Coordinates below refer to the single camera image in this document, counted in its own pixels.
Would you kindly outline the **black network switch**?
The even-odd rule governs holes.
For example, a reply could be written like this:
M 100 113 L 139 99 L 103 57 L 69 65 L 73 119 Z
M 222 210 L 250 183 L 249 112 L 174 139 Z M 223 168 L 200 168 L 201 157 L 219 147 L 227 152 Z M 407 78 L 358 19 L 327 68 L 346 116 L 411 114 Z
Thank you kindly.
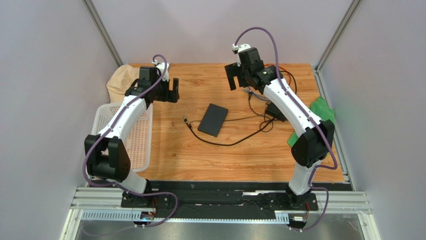
M 217 137 L 228 111 L 227 108 L 210 103 L 197 130 L 204 134 Z

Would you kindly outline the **white plastic basket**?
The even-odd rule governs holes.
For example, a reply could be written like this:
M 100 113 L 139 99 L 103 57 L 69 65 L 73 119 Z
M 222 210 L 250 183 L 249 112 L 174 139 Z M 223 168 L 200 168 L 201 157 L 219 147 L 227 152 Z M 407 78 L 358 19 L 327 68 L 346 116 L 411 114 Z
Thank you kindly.
M 120 108 L 120 103 L 108 103 L 98 107 L 91 134 L 96 135 L 112 120 Z M 136 173 L 145 171 L 150 164 L 153 110 L 151 105 L 135 122 L 125 142 L 125 149 L 130 159 L 131 169 Z

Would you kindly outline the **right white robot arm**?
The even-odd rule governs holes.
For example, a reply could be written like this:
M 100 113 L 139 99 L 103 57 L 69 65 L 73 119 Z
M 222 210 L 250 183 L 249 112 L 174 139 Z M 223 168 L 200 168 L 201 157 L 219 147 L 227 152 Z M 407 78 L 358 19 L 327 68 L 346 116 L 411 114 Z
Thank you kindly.
M 303 207 L 311 193 L 316 169 L 332 153 L 335 125 L 313 113 L 282 78 L 280 68 L 266 66 L 255 47 L 233 45 L 232 51 L 237 61 L 225 66 L 230 89 L 240 86 L 259 91 L 294 128 L 298 139 L 291 147 L 291 154 L 296 164 L 283 199 L 292 209 Z

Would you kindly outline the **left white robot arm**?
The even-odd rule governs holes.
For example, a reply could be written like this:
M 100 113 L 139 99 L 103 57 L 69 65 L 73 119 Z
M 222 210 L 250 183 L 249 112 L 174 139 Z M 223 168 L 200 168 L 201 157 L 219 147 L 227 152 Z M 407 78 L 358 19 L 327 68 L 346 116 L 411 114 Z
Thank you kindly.
M 123 187 L 124 198 L 142 207 L 154 203 L 152 186 L 149 180 L 131 169 L 125 142 L 137 120 L 153 102 L 178 101 L 179 80 L 174 78 L 173 86 L 170 86 L 170 68 L 165 62 L 140 67 L 138 77 L 126 90 L 123 102 L 110 122 L 84 140 L 84 171 L 91 177 L 107 181 L 107 186 Z

